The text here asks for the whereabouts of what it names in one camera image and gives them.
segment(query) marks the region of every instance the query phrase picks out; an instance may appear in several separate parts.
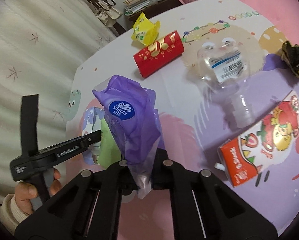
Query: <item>red box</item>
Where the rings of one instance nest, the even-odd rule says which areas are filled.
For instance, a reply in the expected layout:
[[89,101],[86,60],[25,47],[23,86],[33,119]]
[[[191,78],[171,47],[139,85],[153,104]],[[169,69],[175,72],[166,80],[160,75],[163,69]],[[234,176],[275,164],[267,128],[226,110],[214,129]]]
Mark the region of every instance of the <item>red box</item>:
[[178,32],[173,31],[140,50],[134,55],[134,60],[142,77],[147,78],[183,52],[182,40]]

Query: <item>white curtain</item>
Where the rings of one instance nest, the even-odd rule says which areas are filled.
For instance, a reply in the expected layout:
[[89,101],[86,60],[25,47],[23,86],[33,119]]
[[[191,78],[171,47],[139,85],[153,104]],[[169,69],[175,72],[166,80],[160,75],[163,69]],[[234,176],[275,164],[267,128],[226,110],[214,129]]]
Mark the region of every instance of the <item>white curtain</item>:
[[0,0],[0,202],[16,185],[21,97],[40,95],[39,149],[64,141],[75,71],[114,38],[83,0]]

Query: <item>gold bow print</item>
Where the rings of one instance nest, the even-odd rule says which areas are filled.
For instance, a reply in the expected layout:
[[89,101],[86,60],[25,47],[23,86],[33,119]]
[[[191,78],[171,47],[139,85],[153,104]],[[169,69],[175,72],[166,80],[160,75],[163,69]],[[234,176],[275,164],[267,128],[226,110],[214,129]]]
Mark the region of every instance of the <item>gold bow print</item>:
[[154,42],[152,45],[148,46],[148,50],[151,52],[152,57],[156,57],[160,54],[161,49],[167,50],[168,44],[164,42],[165,37],[159,39],[158,41]]

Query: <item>metal screw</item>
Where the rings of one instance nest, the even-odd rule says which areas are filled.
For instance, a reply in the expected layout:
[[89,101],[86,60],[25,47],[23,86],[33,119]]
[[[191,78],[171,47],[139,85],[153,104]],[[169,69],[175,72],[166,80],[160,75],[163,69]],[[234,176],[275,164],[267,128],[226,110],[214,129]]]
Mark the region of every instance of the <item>metal screw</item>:
[[127,161],[126,161],[126,160],[121,160],[121,161],[119,162],[119,165],[120,165],[121,167],[126,167],[126,166],[127,166]]
[[210,170],[202,170],[201,174],[202,174],[203,177],[209,177],[209,176],[212,175]]
[[91,176],[91,171],[89,171],[89,170],[83,170],[81,172],[81,176],[87,178],[87,177]]
[[173,161],[172,160],[165,160],[165,161],[163,161],[163,164],[165,166],[172,166],[173,165]]

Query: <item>finger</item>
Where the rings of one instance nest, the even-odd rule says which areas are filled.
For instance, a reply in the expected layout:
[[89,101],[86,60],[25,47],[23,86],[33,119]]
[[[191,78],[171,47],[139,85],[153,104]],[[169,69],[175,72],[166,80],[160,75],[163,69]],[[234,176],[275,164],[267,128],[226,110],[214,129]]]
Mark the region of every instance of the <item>finger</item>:
[[61,183],[58,180],[54,180],[50,187],[50,192],[54,196],[57,192],[60,191],[61,188],[62,188]]
[[30,215],[33,213],[33,208],[30,199],[37,197],[37,195],[37,189],[35,188],[35,186],[29,183],[20,182],[15,187],[14,197],[16,204],[18,208],[26,214]]
[[54,179],[60,179],[60,172],[58,169],[54,169]]

